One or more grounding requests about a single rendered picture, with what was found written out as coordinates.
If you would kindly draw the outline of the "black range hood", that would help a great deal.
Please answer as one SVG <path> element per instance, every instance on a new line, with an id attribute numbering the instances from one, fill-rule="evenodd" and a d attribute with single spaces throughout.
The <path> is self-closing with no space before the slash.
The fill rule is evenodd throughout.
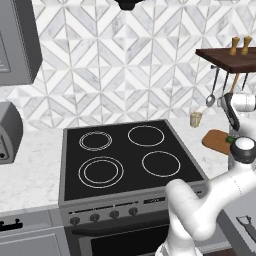
<path id="1" fill-rule="evenodd" d="M 143 2 L 144 0 L 115 0 L 120 9 L 123 11 L 132 11 L 137 3 Z"/>

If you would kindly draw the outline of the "dark grey peeler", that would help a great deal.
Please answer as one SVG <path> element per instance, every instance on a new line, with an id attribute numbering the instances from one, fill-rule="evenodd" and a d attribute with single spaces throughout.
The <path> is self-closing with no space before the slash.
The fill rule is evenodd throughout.
<path id="1" fill-rule="evenodd" d="M 245 229 L 250 238 L 256 243 L 256 228 L 252 224 L 252 218 L 245 215 L 237 217 L 236 220 Z"/>

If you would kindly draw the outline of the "brown wooden cutting board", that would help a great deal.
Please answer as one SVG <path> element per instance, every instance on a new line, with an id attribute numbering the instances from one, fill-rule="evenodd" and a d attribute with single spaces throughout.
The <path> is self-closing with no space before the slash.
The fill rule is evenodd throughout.
<path id="1" fill-rule="evenodd" d="M 217 152 L 228 155 L 230 153 L 230 143 L 226 142 L 227 136 L 230 135 L 221 130 L 212 129 L 207 132 L 207 134 L 202 139 L 202 144 L 215 150 Z"/>

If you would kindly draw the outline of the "black glass oven door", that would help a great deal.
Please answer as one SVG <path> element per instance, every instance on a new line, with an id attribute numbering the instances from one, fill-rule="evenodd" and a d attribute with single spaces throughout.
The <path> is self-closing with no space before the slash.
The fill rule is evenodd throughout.
<path id="1" fill-rule="evenodd" d="M 168 229 L 169 225 L 164 223 L 105 234 L 76 230 L 73 236 L 78 238 L 81 256 L 153 256 L 165 241 Z"/>

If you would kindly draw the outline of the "grey drawer front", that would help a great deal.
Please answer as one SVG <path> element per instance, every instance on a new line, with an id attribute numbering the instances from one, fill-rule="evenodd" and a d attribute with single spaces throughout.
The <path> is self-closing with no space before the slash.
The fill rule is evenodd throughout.
<path id="1" fill-rule="evenodd" d="M 19 219 L 23 223 L 23 227 L 21 229 L 0 232 L 0 237 L 4 235 L 13 235 L 28 231 L 37 231 L 53 226 L 48 210 L 0 217 L 0 221 L 4 221 L 6 224 L 13 223 L 15 219 Z"/>

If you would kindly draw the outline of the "wooden salt shaker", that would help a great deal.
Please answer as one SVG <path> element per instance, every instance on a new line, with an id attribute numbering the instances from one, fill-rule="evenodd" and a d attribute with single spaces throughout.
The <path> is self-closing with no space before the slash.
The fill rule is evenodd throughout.
<path id="1" fill-rule="evenodd" d="M 232 46 L 229 51 L 230 56 L 236 55 L 237 45 L 238 45 L 239 41 L 240 41 L 240 37 L 238 37 L 238 36 L 232 37 Z"/>

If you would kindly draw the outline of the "black hob stove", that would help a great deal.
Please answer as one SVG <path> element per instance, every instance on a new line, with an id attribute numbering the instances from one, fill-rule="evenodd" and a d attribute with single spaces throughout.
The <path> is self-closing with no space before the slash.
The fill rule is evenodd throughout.
<path id="1" fill-rule="evenodd" d="M 174 179 L 204 194 L 206 175 L 165 119 L 64 129 L 58 205 L 70 255 L 81 256 L 76 230 L 169 225 L 165 186 Z M 117 219 L 109 216 L 114 210 Z M 95 213 L 100 219 L 92 222 Z M 72 217 L 80 218 L 78 225 Z"/>

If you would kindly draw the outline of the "grey cupboard door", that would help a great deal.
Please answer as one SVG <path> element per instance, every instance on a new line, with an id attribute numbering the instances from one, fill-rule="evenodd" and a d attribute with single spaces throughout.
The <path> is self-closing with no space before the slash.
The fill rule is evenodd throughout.
<path id="1" fill-rule="evenodd" d="M 0 237 L 0 256 L 71 256 L 64 228 Z"/>

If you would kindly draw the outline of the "beige cup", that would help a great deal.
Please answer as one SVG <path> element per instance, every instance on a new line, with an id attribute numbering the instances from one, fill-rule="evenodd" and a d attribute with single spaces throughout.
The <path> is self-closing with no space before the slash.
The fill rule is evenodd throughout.
<path id="1" fill-rule="evenodd" d="M 192 128 L 197 128 L 201 122 L 202 114 L 200 112 L 191 112 L 190 113 L 190 126 Z"/>

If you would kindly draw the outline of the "grey toaster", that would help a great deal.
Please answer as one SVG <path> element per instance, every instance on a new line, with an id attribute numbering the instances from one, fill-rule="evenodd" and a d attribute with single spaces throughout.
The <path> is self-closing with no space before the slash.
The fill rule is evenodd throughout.
<path id="1" fill-rule="evenodd" d="M 14 162 L 23 137 L 22 118 L 12 102 L 0 102 L 0 165 Z"/>

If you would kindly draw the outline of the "dark wooden shelf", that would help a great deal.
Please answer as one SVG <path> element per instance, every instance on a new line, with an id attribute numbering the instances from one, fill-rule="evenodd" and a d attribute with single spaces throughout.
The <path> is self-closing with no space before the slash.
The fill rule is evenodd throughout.
<path id="1" fill-rule="evenodd" d="M 195 54 L 230 74 L 256 72 L 256 47 L 249 47 L 247 55 L 242 55 L 240 48 L 235 56 L 229 52 L 229 48 L 210 48 L 197 49 Z"/>

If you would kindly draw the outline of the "hanging dark metal utensil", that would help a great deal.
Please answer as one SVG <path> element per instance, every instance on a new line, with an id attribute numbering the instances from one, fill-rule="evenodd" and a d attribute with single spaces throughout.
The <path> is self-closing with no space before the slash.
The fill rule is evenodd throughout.
<path id="1" fill-rule="evenodd" d="M 224 80 L 224 84 L 223 84 L 223 88 L 222 88 L 222 94 L 221 94 L 221 97 L 223 97 L 223 95 L 224 95 L 224 92 L 225 92 L 225 89 L 226 89 L 226 85 L 227 85 L 228 78 L 229 78 L 229 72 L 227 71 L 227 72 L 226 72 L 226 76 L 225 76 L 225 80 Z"/>
<path id="2" fill-rule="evenodd" d="M 246 75 L 245 75 L 245 77 L 244 77 L 243 85 L 242 85 L 242 88 L 241 88 L 241 91 L 242 91 L 242 92 L 244 92 L 244 88 L 245 88 L 245 84 L 246 84 L 246 82 L 247 82 L 248 74 L 249 74 L 249 73 L 246 73 Z"/>

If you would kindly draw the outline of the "hanging metal spoon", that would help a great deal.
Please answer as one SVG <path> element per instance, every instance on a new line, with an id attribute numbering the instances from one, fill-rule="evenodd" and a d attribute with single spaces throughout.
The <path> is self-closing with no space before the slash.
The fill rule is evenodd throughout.
<path id="1" fill-rule="evenodd" d="M 213 87 L 212 90 L 215 90 L 216 87 L 216 83 L 217 83 L 217 78 L 218 78 L 218 74 L 219 74 L 219 68 L 216 68 L 216 72 L 215 72 L 215 78 L 214 78 L 214 83 L 213 83 Z M 210 108 L 214 102 L 215 102 L 215 96 L 214 96 L 214 92 L 211 92 L 210 95 L 206 98 L 206 106 L 208 108 Z"/>

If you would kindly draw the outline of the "wooden pepper shaker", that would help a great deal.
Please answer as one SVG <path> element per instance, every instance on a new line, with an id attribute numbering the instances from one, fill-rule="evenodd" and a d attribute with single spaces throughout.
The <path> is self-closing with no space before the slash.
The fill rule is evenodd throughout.
<path id="1" fill-rule="evenodd" d="M 249 44 L 250 44 L 251 41 L 252 41 L 251 36 L 244 37 L 244 45 L 243 45 L 243 48 L 241 50 L 241 55 L 247 55 L 248 54 L 248 47 L 249 47 Z"/>

